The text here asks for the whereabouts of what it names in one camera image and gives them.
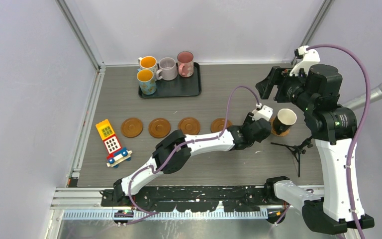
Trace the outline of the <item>lilac mug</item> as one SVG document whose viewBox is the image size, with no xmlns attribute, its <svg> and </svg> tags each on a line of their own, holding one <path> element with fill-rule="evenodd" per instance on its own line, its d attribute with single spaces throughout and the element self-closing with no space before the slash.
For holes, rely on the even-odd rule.
<svg viewBox="0 0 382 239">
<path fill-rule="evenodd" d="M 157 80 L 174 80 L 178 76 L 176 61 L 173 58 L 165 57 L 159 61 L 159 69 L 156 71 Z"/>
</svg>

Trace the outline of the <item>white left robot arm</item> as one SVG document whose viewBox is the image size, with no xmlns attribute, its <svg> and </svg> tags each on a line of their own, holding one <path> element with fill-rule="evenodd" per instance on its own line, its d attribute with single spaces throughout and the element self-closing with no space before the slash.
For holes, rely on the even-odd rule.
<svg viewBox="0 0 382 239">
<path fill-rule="evenodd" d="M 113 184 L 113 199 L 127 206 L 145 185 L 162 174 L 173 174 L 189 158 L 215 151 L 243 150 L 254 142 L 262 142 L 271 134 L 270 118 L 273 111 L 254 110 L 247 114 L 242 125 L 231 125 L 222 132 L 202 135 L 184 134 L 180 129 L 170 133 L 156 145 L 147 162 L 127 177 Z"/>
</svg>

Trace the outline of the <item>white mug orange inside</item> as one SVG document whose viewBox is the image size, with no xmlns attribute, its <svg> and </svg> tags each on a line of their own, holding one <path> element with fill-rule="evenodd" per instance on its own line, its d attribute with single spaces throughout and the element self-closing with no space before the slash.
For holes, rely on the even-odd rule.
<svg viewBox="0 0 382 239">
<path fill-rule="evenodd" d="M 147 69 L 156 74 L 158 70 L 157 59 L 153 56 L 145 56 L 138 58 L 139 69 L 138 71 Z"/>
</svg>

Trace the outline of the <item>woven rattan coaster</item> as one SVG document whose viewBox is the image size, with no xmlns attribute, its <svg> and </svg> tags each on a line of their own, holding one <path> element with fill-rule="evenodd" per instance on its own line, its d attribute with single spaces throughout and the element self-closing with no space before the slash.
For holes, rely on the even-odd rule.
<svg viewBox="0 0 382 239">
<path fill-rule="evenodd" d="M 284 137 L 287 136 L 290 132 L 292 125 L 283 124 L 280 120 L 276 118 L 269 120 L 272 130 L 271 133 L 275 136 Z"/>
</svg>

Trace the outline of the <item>black mug cream inside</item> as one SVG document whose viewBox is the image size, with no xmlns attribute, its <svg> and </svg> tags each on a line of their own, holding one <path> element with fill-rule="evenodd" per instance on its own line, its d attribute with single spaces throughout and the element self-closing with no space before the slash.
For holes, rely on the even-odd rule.
<svg viewBox="0 0 382 239">
<path fill-rule="evenodd" d="M 281 109 L 281 110 L 279 110 L 275 118 L 277 120 L 280 120 L 283 124 L 292 125 L 292 126 L 297 121 L 297 115 L 291 109 Z"/>
</svg>

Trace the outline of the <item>brown wooden coaster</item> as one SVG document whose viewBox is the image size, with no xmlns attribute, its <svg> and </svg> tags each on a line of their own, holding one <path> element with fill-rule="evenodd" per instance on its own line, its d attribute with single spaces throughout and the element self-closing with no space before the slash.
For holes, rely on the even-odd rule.
<svg viewBox="0 0 382 239">
<path fill-rule="evenodd" d="M 230 120 L 226 120 L 225 118 L 217 118 L 211 123 L 210 131 L 211 133 L 221 132 L 230 126 L 232 126 L 232 122 Z"/>
<path fill-rule="evenodd" d="M 127 138 L 134 138 L 143 131 L 143 122 L 138 118 L 128 118 L 121 125 L 121 132 Z"/>
<path fill-rule="evenodd" d="M 165 118 L 156 118 L 149 123 L 149 134 L 154 138 L 164 138 L 171 131 L 171 124 Z"/>
<path fill-rule="evenodd" d="M 184 134 L 197 135 L 200 132 L 200 123 L 195 118 L 186 117 L 178 123 L 178 129 Z"/>
</svg>

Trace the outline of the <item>pink patterned mug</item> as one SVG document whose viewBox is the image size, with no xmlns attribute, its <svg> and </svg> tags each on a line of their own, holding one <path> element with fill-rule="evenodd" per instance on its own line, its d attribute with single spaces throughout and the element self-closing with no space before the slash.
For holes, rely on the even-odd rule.
<svg viewBox="0 0 382 239">
<path fill-rule="evenodd" d="M 182 51 L 177 55 L 178 73 L 182 77 L 190 77 L 193 74 L 193 54 L 189 51 Z"/>
</svg>

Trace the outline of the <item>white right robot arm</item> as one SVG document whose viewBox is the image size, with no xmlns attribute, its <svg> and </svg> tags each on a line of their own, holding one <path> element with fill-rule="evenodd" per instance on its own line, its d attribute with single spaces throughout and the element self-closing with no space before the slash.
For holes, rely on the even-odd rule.
<svg viewBox="0 0 382 239">
<path fill-rule="evenodd" d="M 262 99 L 267 99 L 273 86 L 277 86 L 276 102 L 292 103 L 303 111 L 320 155 L 324 182 L 324 195 L 318 196 L 287 177 L 270 178 L 265 184 L 264 198 L 273 205 L 281 200 L 287 202 L 302 213 L 311 231 L 329 235 L 375 225 L 359 199 L 355 149 L 351 146 L 358 124 L 354 112 L 338 104 L 341 83 L 337 68 L 316 64 L 297 75 L 289 68 L 274 66 L 256 84 Z"/>
</svg>

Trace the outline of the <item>black serving tray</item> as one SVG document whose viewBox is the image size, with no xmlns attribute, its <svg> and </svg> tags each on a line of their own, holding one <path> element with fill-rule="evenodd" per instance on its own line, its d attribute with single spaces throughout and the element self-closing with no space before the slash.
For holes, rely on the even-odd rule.
<svg viewBox="0 0 382 239">
<path fill-rule="evenodd" d="M 193 68 L 194 73 L 188 78 L 177 75 L 177 77 L 171 81 L 157 80 L 156 91 L 151 95 L 145 95 L 142 93 L 140 87 L 138 87 L 139 97 L 143 99 L 155 99 L 198 96 L 202 92 L 200 65 L 194 62 Z"/>
</svg>

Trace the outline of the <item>blue mug orange inside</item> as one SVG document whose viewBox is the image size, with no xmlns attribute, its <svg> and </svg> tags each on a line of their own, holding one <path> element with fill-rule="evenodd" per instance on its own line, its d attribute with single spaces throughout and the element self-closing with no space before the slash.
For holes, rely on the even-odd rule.
<svg viewBox="0 0 382 239">
<path fill-rule="evenodd" d="M 156 92 L 156 80 L 154 73 L 151 70 L 142 69 L 138 71 L 136 78 L 140 90 L 144 95 L 152 95 Z"/>
</svg>

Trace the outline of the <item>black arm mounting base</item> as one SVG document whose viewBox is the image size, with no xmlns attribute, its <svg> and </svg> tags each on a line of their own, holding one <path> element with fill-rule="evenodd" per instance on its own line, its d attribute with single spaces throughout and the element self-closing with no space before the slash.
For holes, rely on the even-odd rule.
<svg viewBox="0 0 382 239">
<path fill-rule="evenodd" d="M 148 212 L 213 212 L 220 205 L 225 212 L 253 212 L 261 206 L 285 205 L 269 198 L 262 186 L 146 186 L 132 199 Z"/>
</svg>

